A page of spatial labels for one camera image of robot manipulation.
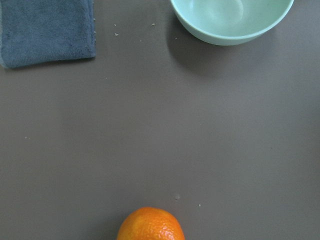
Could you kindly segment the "orange mandarin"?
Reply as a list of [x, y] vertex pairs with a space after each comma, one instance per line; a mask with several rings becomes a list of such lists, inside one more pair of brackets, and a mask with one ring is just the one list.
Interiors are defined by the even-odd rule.
[[122, 222], [118, 240], [184, 240], [178, 220], [166, 210], [141, 207]]

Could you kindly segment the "grey folded cloth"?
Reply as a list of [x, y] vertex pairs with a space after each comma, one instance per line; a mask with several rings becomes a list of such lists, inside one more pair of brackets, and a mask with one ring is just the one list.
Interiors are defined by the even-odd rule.
[[94, 1], [0, 2], [0, 64], [3, 68], [95, 56]]

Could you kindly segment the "mint green bowl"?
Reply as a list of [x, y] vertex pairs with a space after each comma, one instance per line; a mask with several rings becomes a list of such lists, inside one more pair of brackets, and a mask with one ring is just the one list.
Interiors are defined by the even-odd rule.
[[288, 14], [292, 0], [172, 0], [183, 27], [217, 46], [250, 42], [274, 28]]

